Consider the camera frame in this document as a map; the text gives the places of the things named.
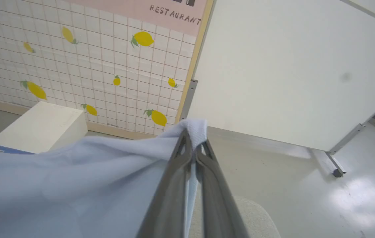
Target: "white grid backdrop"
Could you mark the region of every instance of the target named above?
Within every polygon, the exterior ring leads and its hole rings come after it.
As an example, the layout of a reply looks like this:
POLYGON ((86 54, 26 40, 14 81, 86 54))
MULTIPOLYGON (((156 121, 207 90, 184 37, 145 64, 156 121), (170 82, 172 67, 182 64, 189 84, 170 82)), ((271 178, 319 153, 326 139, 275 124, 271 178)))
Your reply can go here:
POLYGON ((27 80, 43 88, 48 102, 95 107, 97 117, 86 113, 91 122, 157 135, 174 124, 195 41, 74 3, 0 0, 0 101, 31 107, 42 100, 19 85, 27 80), (63 38, 63 26, 77 45, 63 38), (130 40, 139 31, 155 42, 133 48, 130 40), (121 78, 119 86, 113 85, 114 74, 121 78), (169 86, 168 78, 179 87, 169 86), (146 109, 163 113, 166 128, 143 115, 146 109))

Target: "wooden trim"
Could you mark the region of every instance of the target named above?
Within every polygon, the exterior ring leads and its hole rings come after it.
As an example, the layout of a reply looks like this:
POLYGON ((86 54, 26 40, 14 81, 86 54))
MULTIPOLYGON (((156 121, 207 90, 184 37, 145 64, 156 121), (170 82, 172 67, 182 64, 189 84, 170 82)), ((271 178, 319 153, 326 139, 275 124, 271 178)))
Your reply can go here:
MULTIPOLYGON (((17 114, 17 115, 22 115, 26 111, 28 111, 29 108, 18 106, 15 104, 8 104, 5 102, 0 102, 0 110, 13 113, 13 114, 17 114)), ((86 123, 87 123, 87 129, 89 131, 95 131, 95 132, 99 132, 103 134, 112 135, 115 137, 123 137, 127 139, 132 139, 132 140, 149 139, 149 138, 155 137, 154 135, 150 135, 150 134, 141 134, 139 132, 125 131, 123 129, 104 126, 101 124, 95 124, 91 122, 86 122, 86 123)))
POLYGON ((187 91, 189 90, 189 86, 190 86, 190 80, 192 79, 192 76, 196 67, 196 62, 198 61, 199 53, 201 51, 202 44, 204 43, 205 31, 207 30, 207 25, 210 19, 212 5, 214 1, 215 0, 207 0, 207 4, 205 5, 204 15, 202 16, 202 21, 201 21, 201 27, 199 27, 199 32, 196 38, 195 47, 193 48, 192 60, 190 61, 189 71, 187 72, 186 83, 184 84, 183 93, 180 99, 180 104, 178 105, 178 111, 175 117, 175 124, 180 121, 181 111, 183 110, 184 102, 187 96, 187 91))

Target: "white box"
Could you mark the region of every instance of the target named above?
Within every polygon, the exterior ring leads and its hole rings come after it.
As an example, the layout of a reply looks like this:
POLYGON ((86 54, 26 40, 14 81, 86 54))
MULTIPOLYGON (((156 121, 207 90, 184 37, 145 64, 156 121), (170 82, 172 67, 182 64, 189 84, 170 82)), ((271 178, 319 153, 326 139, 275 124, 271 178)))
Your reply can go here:
POLYGON ((73 143, 86 133, 84 111, 41 101, 0 133, 0 146, 38 154, 73 143))

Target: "towel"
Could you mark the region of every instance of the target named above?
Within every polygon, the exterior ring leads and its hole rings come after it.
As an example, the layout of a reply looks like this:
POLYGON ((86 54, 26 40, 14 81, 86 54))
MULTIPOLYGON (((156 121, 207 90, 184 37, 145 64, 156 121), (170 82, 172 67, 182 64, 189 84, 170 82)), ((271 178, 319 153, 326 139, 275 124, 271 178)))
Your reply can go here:
MULTIPOLYGON (((136 237, 166 164, 187 128, 193 148, 203 120, 183 120, 153 139, 84 137, 37 155, 0 153, 0 237, 136 237)), ((187 189, 189 231, 195 168, 187 189)))

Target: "lemon print wallpaper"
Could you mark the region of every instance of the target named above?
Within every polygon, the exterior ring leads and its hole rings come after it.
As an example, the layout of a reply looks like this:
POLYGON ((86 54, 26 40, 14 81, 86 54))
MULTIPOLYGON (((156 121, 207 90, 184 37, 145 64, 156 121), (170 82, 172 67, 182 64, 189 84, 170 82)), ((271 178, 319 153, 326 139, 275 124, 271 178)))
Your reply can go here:
POLYGON ((176 123, 204 2, 0 0, 0 101, 158 135, 176 123))

